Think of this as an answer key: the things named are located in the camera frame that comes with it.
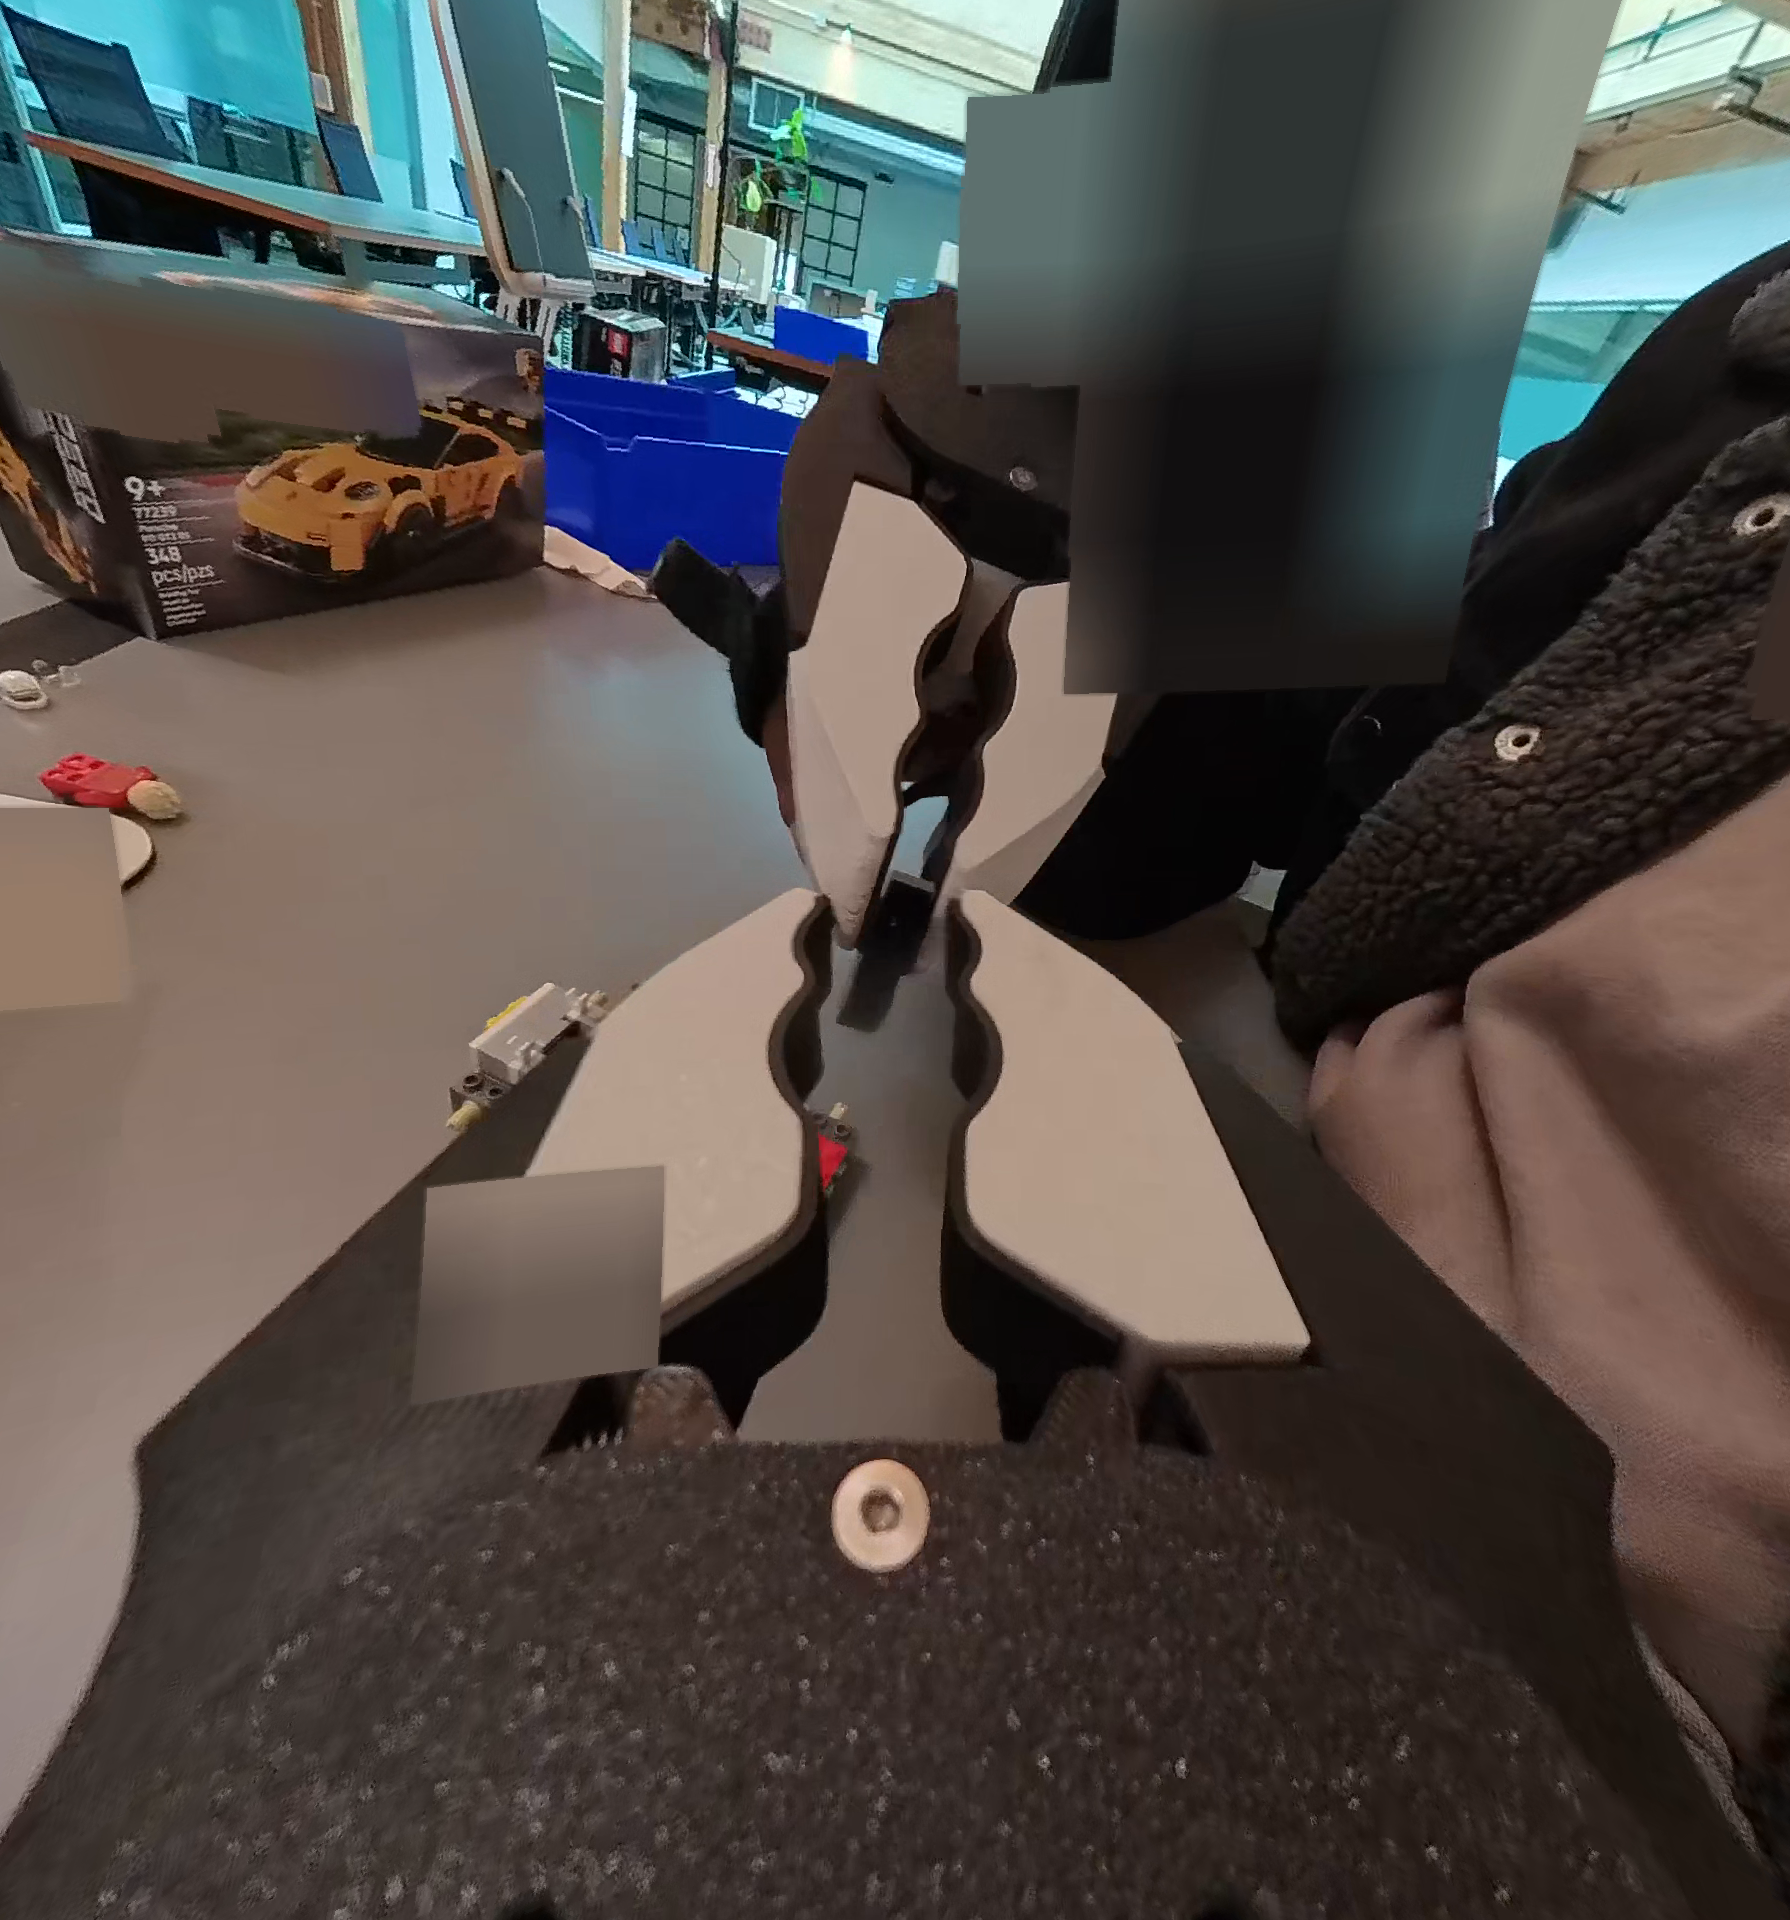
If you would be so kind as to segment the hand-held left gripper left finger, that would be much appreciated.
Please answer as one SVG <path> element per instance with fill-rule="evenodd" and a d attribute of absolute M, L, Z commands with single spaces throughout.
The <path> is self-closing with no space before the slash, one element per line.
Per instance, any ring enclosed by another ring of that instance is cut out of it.
<path fill-rule="evenodd" d="M 525 1169 L 662 1173 L 657 1359 L 729 1421 L 828 1307 L 828 993 L 830 906 L 792 888 L 620 999 Z"/>

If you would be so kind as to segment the person's right forearm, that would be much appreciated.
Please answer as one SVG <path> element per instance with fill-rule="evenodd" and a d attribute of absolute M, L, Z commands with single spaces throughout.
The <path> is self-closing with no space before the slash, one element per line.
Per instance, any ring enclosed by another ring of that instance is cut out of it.
<path fill-rule="evenodd" d="M 1469 551 L 1459 655 L 1554 642 L 1726 445 L 1790 412 L 1790 386 L 1732 350 L 1739 309 L 1786 268 L 1780 244 L 1678 300 L 1580 429 L 1511 467 Z"/>

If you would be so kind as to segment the black toy brick piece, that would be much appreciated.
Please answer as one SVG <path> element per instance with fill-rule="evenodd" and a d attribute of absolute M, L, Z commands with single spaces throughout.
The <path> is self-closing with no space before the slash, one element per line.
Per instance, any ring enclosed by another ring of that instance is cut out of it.
<path fill-rule="evenodd" d="M 899 984 L 929 964 L 934 925 L 939 888 L 912 872 L 887 872 L 853 948 L 857 967 L 836 1014 L 838 1029 L 876 1032 L 886 1026 Z"/>

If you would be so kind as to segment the computer monitor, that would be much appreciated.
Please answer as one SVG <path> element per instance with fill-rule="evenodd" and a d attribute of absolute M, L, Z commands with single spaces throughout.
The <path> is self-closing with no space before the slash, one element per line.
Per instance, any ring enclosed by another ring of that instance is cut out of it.
<path fill-rule="evenodd" d="M 534 311 L 554 357 L 564 317 L 597 294 L 567 128 L 541 4 L 429 4 L 469 197 L 501 311 Z"/>

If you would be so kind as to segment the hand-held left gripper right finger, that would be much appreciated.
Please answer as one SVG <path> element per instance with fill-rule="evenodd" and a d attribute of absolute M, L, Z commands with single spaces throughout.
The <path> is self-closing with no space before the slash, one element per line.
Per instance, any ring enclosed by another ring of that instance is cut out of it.
<path fill-rule="evenodd" d="M 1177 1368 L 1291 1368 L 1308 1320 L 1134 988 L 988 890 L 945 912 L 957 1010 L 943 1316 L 1024 1440 L 1070 1373 L 1137 1414 Z"/>

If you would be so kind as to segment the grey desk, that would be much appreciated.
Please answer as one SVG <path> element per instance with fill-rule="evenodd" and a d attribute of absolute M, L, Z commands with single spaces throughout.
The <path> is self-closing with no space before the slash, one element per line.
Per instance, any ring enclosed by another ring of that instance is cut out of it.
<path fill-rule="evenodd" d="M 103 640 L 0 552 L 0 655 Z M 113 1634 L 137 1445 L 446 1139 L 475 1029 L 801 883 L 724 661 L 530 576 L 131 635 L 0 708 L 0 791 L 147 763 L 127 1002 L 0 1014 L 0 1835 Z"/>

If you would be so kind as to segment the person's dark fleece jacket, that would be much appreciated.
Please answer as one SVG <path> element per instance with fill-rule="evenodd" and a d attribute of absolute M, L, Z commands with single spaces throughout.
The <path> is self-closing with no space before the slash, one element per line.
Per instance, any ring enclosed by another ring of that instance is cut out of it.
<path fill-rule="evenodd" d="M 1739 309 L 1732 350 L 1790 386 L 1790 268 Z M 1790 725 L 1752 703 L 1786 551 L 1790 412 L 1726 445 L 1554 642 L 1459 655 L 1451 686 L 1408 713 L 1433 736 L 1354 800 L 1340 851 L 1282 910 L 1282 1032 L 1320 1059 L 1336 1029 L 1467 988 L 1786 780 Z M 1639 1644 L 1790 1909 L 1790 1626 L 1746 1758 Z"/>

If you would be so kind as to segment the toy brick car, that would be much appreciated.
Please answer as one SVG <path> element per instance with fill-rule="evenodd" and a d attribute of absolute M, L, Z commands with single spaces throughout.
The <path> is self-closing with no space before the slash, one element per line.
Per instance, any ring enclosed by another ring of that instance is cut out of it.
<path fill-rule="evenodd" d="M 857 1160 L 853 1113 L 792 1078 L 801 993 L 783 960 L 687 955 L 625 994 L 513 999 L 469 1045 L 437 1178 L 662 1173 L 681 1204 L 794 1216 L 804 1163 L 830 1193 Z"/>

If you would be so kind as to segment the toy car set box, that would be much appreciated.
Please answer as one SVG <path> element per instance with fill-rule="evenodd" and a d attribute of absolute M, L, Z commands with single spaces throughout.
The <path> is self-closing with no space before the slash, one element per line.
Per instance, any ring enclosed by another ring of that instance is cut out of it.
<path fill-rule="evenodd" d="M 439 290 L 0 225 L 0 540 L 137 635 L 544 564 L 544 387 Z"/>

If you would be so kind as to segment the black quilted pad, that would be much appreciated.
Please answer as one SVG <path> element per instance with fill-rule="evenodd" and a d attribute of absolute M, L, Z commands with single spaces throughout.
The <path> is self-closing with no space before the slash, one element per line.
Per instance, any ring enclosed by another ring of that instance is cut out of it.
<path fill-rule="evenodd" d="M 1308 888 L 1359 813 L 1329 747 L 1354 690 L 1163 697 L 1109 763 L 1018 912 L 1080 943 L 1134 943 L 1226 899 L 1256 870 Z"/>

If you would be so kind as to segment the white rounded tray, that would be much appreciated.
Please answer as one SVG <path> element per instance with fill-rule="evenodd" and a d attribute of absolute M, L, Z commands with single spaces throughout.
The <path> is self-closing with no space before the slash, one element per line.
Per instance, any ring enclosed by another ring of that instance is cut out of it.
<path fill-rule="evenodd" d="M 64 805 L 63 800 L 34 800 L 34 798 L 14 798 L 14 795 L 0 795 L 0 809 L 56 809 L 63 813 Z M 154 864 L 154 836 L 147 835 L 145 824 L 123 817 L 123 813 L 108 813 L 108 824 L 113 824 L 113 835 L 115 835 L 115 864 L 120 864 L 120 883 L 131 888 L 137 878 L 145 878 Z"/>

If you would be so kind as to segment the white paper scrap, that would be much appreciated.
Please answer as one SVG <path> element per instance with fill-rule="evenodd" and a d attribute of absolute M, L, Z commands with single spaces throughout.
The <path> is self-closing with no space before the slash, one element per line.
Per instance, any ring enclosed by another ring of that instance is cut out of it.
<path fill-rule="evenodd" d="M 620 562 L 611 562 L 608 552 L 601 552 L 597 546 L 577 540 L 571 532 L 558 525 L 544 527 L 544 564 L 567 577 L 583 577 L 603 592 L 616 592 L 622 600 L 640 600 L 640 604 L 656 600 L 645 576 L 622 568 Z"/>

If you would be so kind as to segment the blue plastic bin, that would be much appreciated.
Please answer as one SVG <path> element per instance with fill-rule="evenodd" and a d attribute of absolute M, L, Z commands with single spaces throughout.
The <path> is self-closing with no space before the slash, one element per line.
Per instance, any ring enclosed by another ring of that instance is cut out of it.
<path fill-rule="evenodd" d="M 629 570 L 671 540 L 716 564 L 772 568 L 783 471 L 801 411 L 767 405 L 734 370 L 669 382 L 544 377 L 547 525 Z"/>

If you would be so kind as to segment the black cardboard box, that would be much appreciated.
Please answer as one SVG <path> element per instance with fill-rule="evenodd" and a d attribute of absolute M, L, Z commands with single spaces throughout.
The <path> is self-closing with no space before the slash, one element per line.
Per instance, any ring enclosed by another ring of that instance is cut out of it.
<path fill-rule="evenodd" d="M 669 322 L 640 309 L 586 305 L 571 322 L 571 370 L 669 382 Z"/>

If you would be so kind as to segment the person's right hand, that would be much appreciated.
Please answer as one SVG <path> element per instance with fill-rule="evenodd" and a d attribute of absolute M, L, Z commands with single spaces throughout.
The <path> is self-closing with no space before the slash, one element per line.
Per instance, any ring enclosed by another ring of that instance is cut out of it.
<path fill-rule="evenodd" d="M 778 809 L 792 835 L 794 857 L 809 883 L 828 899 L 845 890 L 845 864 L 853 848 L 850 785 L 838 768 L 828 734 L 800 718 L 800 697 L 780 690 L 761 724 L 761 752 L 778 788 Z"/>

